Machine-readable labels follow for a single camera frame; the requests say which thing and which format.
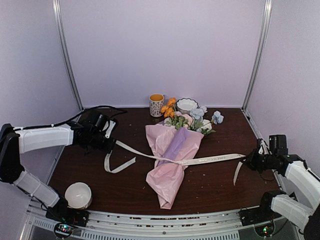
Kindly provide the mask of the light blue fake flower stem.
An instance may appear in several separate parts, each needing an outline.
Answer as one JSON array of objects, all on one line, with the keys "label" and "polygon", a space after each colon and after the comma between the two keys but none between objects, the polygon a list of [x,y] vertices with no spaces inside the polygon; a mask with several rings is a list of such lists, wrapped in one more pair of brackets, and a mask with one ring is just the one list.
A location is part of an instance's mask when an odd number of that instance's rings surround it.
[{"label": "light blue fake flower stem", "polygon": [[[200,120],[204,117],[205,113],[208,112],[208,109],[205,106],[200,106],[197,108],[193,108],[190,110],[190,116],[195,120]],[[221,124],[224,120],[224,116],[221,114],[220,111],[215,111],[211,116],[211,122],[215,125]]]}]

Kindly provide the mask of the patterned mug with orange inside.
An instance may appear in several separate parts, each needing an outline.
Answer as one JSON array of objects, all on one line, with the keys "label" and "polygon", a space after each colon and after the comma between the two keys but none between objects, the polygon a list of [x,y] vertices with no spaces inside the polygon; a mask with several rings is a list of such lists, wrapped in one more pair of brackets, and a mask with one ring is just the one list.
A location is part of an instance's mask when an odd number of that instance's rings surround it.
[{"label": "patterned mug with orange inside", "polygon": [[149,113],[154,118],[159,118],[163,114],[161,109],[164,105],[165,97],[162,94],[152,94],[149,96]]}]

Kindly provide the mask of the beige ribbon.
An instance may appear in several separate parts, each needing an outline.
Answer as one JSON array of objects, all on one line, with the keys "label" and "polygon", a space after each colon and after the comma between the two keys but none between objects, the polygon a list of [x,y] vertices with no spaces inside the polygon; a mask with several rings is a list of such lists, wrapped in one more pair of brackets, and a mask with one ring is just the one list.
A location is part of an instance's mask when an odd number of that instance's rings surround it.
[{"label": "beige ribbon", "polygon": [[[123,143],[119,140],[117,140],[115,142],[115,144],[118,145],[119,147],[131,152],[131,153],[136,154],[136,155],[146,157],[149,159],[153,159],[153,160],[167,161],[167,162],[174,163],[176,165],[181,165],[181,166],[193,166],[193,165],[217,163],[217,162],[246,158],[246,156],[243,154],[231,153],[231,154],[223,154],[223,155],[216,155],[216,156],[209,156],[209,157],[202,157],[202,158],[183,159],[183,160],[173,161],[168,158],[144,154],[144,153],[137,151],[134,148],[126,145],[125,143]],[[134,158],[130,159],[129,161],[126,161],[122,165],[118,166],[117,168],[111,170],[110,169],[111,155],[112,155],[112,151],[111,151],[111,153],[108,153],[104,158],[104,170],[108,173],[111,173],[111,174],[117,174],[117,173],[123,171],[124,169],[128,168],[129,166],[133,165],[136,162],[136,157],[134,157]]]}]

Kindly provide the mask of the orange fake flower stem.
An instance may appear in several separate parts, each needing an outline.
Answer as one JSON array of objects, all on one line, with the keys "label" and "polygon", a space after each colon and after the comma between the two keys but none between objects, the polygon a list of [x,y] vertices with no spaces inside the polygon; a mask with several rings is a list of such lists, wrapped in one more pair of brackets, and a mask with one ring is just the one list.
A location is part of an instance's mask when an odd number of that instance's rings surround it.
[{"label": "orange fake flower stem", "polygon": [[173,118],[175,116],[175,104],[177,100],[175,97],[171,97],[166,105],[163,105],[160,112],[163,114],[164,118]]}]

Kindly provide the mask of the pink purple wrapping paper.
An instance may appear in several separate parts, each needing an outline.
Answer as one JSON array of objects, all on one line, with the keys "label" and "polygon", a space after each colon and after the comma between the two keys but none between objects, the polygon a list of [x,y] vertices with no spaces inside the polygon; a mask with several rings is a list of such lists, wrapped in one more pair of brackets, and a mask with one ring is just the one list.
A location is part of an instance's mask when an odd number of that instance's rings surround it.
[{"label": "pink purple wrapping paper", "polygon": [[186,166],[177,161],[193,159],[204,137],[202,133],[161,124],[145,127],[146,139],[158,159],[146,175],[146,182],[157,194],[161,209],[170,210],[185,176]]}]

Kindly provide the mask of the pink fake flower stem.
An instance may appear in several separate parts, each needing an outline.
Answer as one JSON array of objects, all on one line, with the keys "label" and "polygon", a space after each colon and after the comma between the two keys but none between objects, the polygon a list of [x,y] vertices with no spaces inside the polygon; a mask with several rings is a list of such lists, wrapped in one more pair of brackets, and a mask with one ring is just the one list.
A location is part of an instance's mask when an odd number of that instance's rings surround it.
[{"label": "pink fake flower stem", "polygon": [[193,129],[194,119],[188,114],[182,114],[176,111],[174,115],[164,119],[163,125],[167,127],[174,127],[176,130],[180,128],[186,128],[188,130]]}]

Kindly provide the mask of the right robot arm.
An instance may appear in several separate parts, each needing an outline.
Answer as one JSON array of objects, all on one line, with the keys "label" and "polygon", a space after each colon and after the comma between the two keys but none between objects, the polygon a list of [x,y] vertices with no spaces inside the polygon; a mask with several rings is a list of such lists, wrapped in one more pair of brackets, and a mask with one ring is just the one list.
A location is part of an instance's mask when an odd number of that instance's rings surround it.
[{"label": "right robot arm", "polygon": [[274,213],[280,214],[297,226],[306,240],[320,238],[320,178],[307,162],[296,154],[288,154],[284,134],[269,136],[269,144],[262,138],[257,148],[247,155],[243,163],[251,170],[263,173],[274,170],[291,181],[307,198],[311,207],[292,199],[283,191],[265,192],[256,210],[259,220],[266,221]]}]

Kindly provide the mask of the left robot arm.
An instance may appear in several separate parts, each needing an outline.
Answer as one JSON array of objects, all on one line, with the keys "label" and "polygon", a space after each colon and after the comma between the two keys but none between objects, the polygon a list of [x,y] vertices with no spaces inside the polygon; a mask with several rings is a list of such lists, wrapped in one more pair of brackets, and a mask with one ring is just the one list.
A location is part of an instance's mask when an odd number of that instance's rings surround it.
[{"label": "left robot arm", "polygon": [[117,108],[115,114],[108,116],[102,109],[102,106],[85,109],[68,120],[53,124],[3,124],[0,128],[1,182],[16,186],[46,207],[53,207],[53,215],[61,222],[69,221],[71,209],[59,202],[62,197],[43,181],[44,174],[36,164],[54,166],[54,154],[70,146],[111,153],[116,143],[112,137],[118,126],[116,117],[127,111]]}]

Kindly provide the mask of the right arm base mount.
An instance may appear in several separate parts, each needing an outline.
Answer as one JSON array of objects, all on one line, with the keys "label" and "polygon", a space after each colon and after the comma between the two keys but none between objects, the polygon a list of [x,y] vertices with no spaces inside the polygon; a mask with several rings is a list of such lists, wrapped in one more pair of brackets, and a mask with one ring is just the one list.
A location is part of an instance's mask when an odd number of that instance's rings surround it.
[{"label": "right arm base mount", "polygon": [[243,227],[253,226],[255,233],[264,239],[275,234],[275,220],[281,217],[273,211],[261,212],[259,207],[241,208],[238,215]]}]

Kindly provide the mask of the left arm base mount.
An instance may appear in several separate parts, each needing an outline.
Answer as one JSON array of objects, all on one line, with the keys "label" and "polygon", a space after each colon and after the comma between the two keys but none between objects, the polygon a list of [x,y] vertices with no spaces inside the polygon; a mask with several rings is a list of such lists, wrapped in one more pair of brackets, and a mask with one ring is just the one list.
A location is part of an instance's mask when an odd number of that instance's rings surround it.
[{"label": "left arm base mount", "polygon": [[53,227],[55,236],[58,239],[66,239],[87,226],[89,215],[90,213],[86,210],[67,207],[66,212],[61,213],[57,209],[49,207],[45,217],[57,222]]}]

